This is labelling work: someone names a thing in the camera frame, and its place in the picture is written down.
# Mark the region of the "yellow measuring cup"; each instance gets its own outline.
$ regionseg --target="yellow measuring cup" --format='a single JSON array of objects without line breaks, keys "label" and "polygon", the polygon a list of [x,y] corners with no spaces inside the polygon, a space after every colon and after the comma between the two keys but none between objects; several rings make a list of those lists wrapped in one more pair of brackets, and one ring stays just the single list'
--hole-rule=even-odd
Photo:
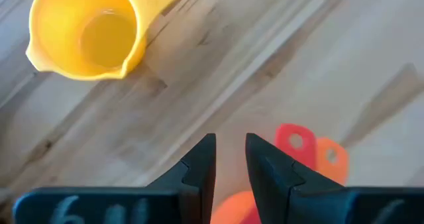
[{"label": "yellow measuring cup", "polygon": [[34,0],[26,55],[39,71],[121,79],[141,60],[146,31],[173,0]]}]

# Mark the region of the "orange tag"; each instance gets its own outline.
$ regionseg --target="orange tag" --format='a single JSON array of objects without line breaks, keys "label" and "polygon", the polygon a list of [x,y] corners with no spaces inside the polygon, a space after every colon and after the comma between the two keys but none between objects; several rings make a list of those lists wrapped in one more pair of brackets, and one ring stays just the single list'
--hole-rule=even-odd
[{"label": "orange tag", "polygon": [[[329,160],[328,154],[333,150],[335,159]],[[349,154],[336,142],[328,138],[317,139],[316,171],[334,182],[345,185],[349,169]]]}]

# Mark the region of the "wooden floor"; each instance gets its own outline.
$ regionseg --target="wooden floor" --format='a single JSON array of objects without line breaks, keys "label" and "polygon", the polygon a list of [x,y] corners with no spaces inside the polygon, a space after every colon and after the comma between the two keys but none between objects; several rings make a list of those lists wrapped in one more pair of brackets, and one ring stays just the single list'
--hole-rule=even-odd
[{"label": "wooden floor", "polygon": [[421,0],[181,0],[119,81],[38,73],[32,0],[0,0],[0,188],[145,186],[217,133],[215,204],[249,189],[244,136],[309,127],[348,185],[423,186]]}]

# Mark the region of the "orange plastic object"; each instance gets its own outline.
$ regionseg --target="orange plastic object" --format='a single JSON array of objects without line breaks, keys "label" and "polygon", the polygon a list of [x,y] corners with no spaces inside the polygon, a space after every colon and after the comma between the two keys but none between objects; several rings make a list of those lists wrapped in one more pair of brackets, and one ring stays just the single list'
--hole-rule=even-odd
[{"label": "orange plastic object", "polygon": [[146,31],[173,0],[34,0],[29,60],[76,80],[125,77],[141,60]]},{"label": "orange plastic object", "polygon": [[[295,148],[290,143],[292,135],[302,138],[302,146]],[[301,162],[310,169],[315,169],[315,135],[308,128],[294,124],[283,124],[276,132],[276,146],[281,151]]]},{"label": "orange plastic object", "polygon": [[[327,153],[334,150],[336,158],[331,162]],[[348,152],[336,142],[328,138],[317,139],[317,172],[327,178],[345,185],[348,176]]]},{"label": "orange plastic object", "polygon": [[252,191],[241,192],[226,199],[212,214],[211,224],[240,224],[256,208]]}]

